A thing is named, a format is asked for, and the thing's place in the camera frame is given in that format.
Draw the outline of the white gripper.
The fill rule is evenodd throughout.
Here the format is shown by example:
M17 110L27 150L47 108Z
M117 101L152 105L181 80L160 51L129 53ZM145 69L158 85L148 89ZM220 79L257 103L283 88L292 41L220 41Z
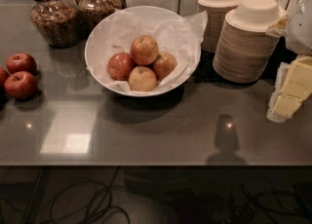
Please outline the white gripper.
M291 63L282 62L277 71L266 117L272 122L284 123L312 94L312 0L297 0L265 33L284 37L288 50L303 55Z

